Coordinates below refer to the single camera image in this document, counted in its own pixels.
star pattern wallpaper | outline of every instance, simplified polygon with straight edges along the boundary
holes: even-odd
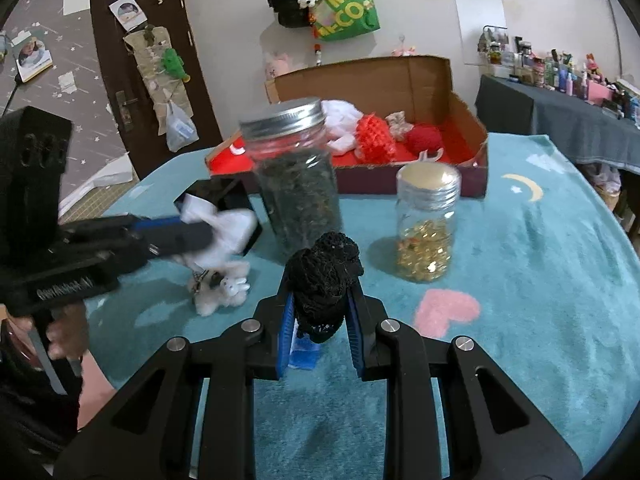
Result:
[[[63,0],[20,0],[6,22],[9,40],[38,32],[53,66],[17,89],[8,111],[31,105],[71,120],[60,199],[82,186],[107,163],[126,153],[100,74],[91,11],[63,15]],[[0,112],[14,89],[16,63],[0,64]]]

human hand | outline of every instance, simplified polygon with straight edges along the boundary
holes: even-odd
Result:
[[[33,328],[33,318],[7,316],[15,335],[35,356],[35,348],[28,332]],[[62,308],[59,319],[47,327],[50,341],[50,359],[79,359],[89,347],[89,325],[84,303],[75,303]]]

door handle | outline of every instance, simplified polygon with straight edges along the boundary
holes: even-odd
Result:
[[[126,132],[133,130],[133,120],[131,119],[131,113],[128,106],[133,103],[137,103],[138,99],[127,99],[124,90],[116,92],[116,101],[118,102],[118,110],[120,111],[120,119],[124,125]]]

pink heart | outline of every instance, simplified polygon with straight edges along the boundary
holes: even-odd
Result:
[[[430,288],[415,313],[414,327],[423,337],[443,338],[450,321],[471,322],[480,316],[480,303],[456,290]]]

table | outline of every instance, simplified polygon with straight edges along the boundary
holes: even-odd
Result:
[[[602,200],[547,137],[491,134],[489,153],[487,196],[461,200],[452,266],[430,285],[394,275],[395,197],[341,198],[345,232],[362,253],[362,288],[409,324],[428,290],[476,298],[479,317],[452,322],[443,339],[476,339],[587,471],[640,399],[640,263]],[[204,155],[169,161],[108,213],[174,214],[174,198],[207,176]],[[531,179],[531,189],[510,174]],[[531,202],[536,183],[543,196]],[[88,302],[91,350],[114,386],[172,336],[217,336],[276,292],[283,267],[265,227],[246,257],[252,289],[239,308],[198,317],[184,286],[190,272],[171,262],[153,262]],[[344,327],[322,347],[315,370],[290,369],[279,383],[255,385],[261,480],[380,478],[384,434],[385,385],[357,379]]]
[[[577,164],[606,162],[640,174],[640,130],[576,97],[483,75],[476,108],[490,132],[548,135]]]

